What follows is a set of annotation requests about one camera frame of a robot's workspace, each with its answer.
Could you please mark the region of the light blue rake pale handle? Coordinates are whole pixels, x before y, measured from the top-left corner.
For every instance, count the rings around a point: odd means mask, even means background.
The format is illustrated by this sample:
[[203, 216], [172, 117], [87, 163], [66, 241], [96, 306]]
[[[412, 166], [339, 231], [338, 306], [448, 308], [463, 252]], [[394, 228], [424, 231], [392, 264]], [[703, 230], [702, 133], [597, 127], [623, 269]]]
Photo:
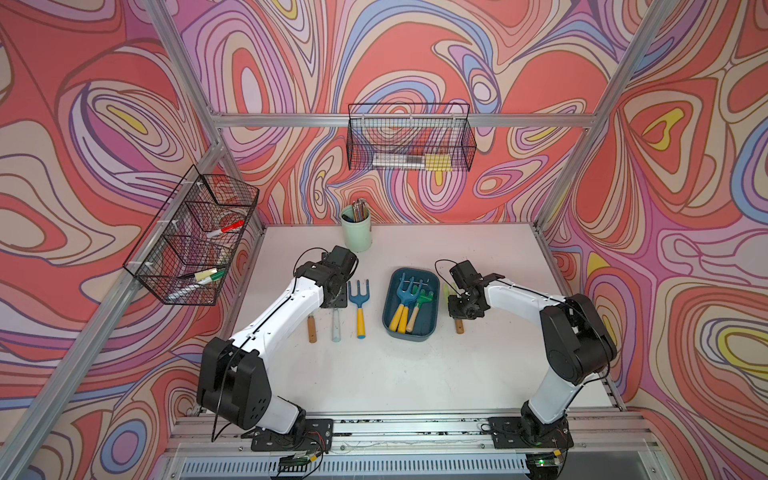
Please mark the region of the light blue rake pale handle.
[[341, 341], [341, 321], [338, 308], [332, 310], [332, 341], [335, 343]]

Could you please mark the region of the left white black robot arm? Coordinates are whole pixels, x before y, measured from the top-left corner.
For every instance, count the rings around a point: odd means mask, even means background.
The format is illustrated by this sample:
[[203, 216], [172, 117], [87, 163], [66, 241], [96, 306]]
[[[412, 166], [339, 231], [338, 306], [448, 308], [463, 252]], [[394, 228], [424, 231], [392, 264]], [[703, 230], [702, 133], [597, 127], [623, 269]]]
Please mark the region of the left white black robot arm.
[[202, 353], [198, 405], [243, 430], [294, 431], [304, 410], [273, 392], [269, 364], [310, 314], [346, 294], [358, 263], [351, 250], [335, 246], [320, 260], [297, 265], [286, 289], [256, 320], [228, 339], [210, 340]]

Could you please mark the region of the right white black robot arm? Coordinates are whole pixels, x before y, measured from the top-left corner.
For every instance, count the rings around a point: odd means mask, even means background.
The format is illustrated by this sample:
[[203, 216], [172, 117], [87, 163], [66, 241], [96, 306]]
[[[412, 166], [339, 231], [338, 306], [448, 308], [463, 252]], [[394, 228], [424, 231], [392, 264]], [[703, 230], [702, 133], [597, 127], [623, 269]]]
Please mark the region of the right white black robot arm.
[[588, 297], [546, 294], [498, 273], [482, 275], [468, 260], [452, 266], [450, 275], [457, 287], [448, 297], [451, 318], [475, 320], [499, 309], [541, 327], [548, 371], [521, 408], [528, 425], [549, 427], [563, 420], [583, 386], [609, 372], [617, 347]]

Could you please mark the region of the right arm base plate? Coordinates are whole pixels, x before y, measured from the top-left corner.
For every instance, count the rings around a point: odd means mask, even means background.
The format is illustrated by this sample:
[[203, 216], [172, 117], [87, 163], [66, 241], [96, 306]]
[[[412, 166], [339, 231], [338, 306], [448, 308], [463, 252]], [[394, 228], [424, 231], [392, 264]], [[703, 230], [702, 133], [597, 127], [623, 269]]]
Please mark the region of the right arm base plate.
[[566, 416], [541, 423], [535, 416], [490, 417], [489, 434], [496, 449], [567, 450], [574, 446]]

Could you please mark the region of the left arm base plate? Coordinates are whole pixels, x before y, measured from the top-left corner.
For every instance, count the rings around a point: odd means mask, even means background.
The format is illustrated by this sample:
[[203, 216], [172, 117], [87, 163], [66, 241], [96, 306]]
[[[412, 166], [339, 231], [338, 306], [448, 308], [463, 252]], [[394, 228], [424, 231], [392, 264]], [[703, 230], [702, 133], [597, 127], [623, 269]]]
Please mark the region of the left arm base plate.
[[257, 427], [250, 449], [254, 452], [309, 451], [328, 453], [332, 447], [334, 421], [331, 418], [300, 420], [288, 433]]

